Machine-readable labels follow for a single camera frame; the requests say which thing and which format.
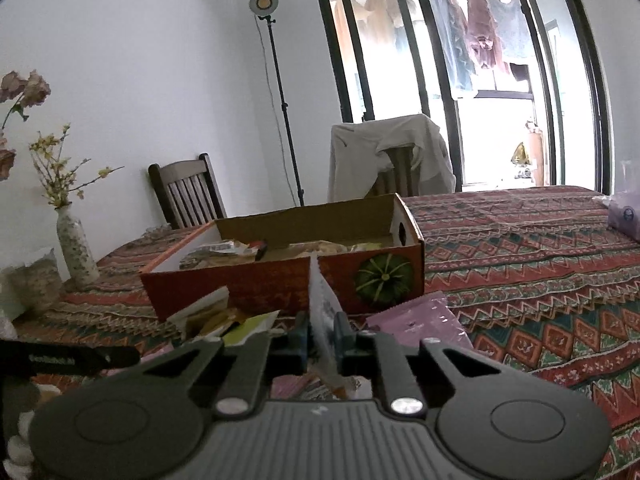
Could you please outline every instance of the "lamp head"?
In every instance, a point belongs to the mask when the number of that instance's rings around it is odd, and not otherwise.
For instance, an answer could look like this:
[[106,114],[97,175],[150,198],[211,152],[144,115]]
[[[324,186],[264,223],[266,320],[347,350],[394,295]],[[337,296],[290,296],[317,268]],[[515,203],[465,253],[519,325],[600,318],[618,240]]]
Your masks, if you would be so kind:
[[278,7],[278,0],[249,0],[249,8],[254,14],[264,18]]

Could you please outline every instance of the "pumpkin graphic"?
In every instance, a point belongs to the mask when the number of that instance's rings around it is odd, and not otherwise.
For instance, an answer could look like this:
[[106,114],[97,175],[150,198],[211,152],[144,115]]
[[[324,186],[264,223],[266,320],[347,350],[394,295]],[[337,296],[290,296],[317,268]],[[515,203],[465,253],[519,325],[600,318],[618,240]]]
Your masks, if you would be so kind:
[[356,294],[364,303],[393,306],[414,287],[414,266],[398,254],[382,253],[364,261],[355,276]]

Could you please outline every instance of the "white jacket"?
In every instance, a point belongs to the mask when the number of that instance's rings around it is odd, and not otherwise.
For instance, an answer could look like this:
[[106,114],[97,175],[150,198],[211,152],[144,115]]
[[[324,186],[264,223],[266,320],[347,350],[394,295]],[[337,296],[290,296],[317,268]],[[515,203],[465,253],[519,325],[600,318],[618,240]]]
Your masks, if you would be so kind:
[[453,193],[453,175],[440,127],[424,114],[335,124],[331,128],[329,202],[363,198],[378,174],[393,168],[385,150],[413,146],[412,170],[420,167],[420,195]]

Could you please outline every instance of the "orange box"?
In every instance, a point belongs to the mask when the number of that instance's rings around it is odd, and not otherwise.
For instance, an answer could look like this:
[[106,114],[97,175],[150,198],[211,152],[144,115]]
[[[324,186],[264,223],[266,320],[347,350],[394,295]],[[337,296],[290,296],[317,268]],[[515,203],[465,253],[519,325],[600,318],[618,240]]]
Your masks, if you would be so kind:
[[[245,244],[266,240],[268,250],[260,262],[179,270],[180,260],[200,245],[227,239]],[[160,320],[224,285],[234,306],[247,314],[280,310],[294,315],[309,306],[309,259],[278,258],[289,244],[316,240],[382,244],[378,250],[318,258],[348,314],[371,314],[424,294],[424,240],[396,194],[216,220],[143,267],[140,278]],[[399,295],[389,288],[398,281],[404,285]]]

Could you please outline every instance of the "dried flower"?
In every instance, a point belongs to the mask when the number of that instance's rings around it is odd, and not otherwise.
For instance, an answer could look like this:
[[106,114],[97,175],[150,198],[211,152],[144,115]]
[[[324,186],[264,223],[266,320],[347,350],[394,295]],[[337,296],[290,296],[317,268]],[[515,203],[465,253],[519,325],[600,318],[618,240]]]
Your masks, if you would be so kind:
[[24,91],[26,85],[27,81],[22,79],[15,70],[6,74],[0,83],[0,103],[4,103],[7,99],[17,98]]
[[84,158],[72,170],[67,169],[70,159],[62,157],[62,148],[68,136],[69,128],[69,124],[65,124],[62,127],[61,137],[55,137],[53,134],[43,137],[38,132],[38,140],[29,145],[33,167],[38,172],[38,179],[44,188],[45,197],[49,200],[49,204],[56,209],[71,203],[69,202],[69,194],[72,192],[76,192],[78,198],[84,200],[84,190],[82,188],[106,178],[109,174],[120,169],[113,169],[107,166],[98,171],[98,177],[80,186],[73,187],[78,177],[76,172],[91,159]]
[[32,70],[29,74],[27,85],[24,88],[24,95],[18,103],[23,109],[31,106],[39,106],[50,94],[51,88],[49,87],[49,84],[44,81],[38,72]]
[[9,178],[9,170],[14,166],[15,150],[0,150],[0,181]]
[[23,121],[26,121],[29,116],[24,114],[24,109],[41,105],[50,94],[51,88],[35,70],[29,74],[28,79],[21,78],[15,70],[12,70],[0,81],[0,103],[15,99],[0,126],[0,180],[6,180],[9,177],[9,170],[13,167],[15,158],[15,150],[5,148],[6,140],[3,137],[6,122],[13,113],[17,113]]
[[113,173],[114,171],[115,170],[112,170],[109,166],[107,166],[106,168],[98,170],[98,176],[100,176],[100,178],[107,178],[109,174]]

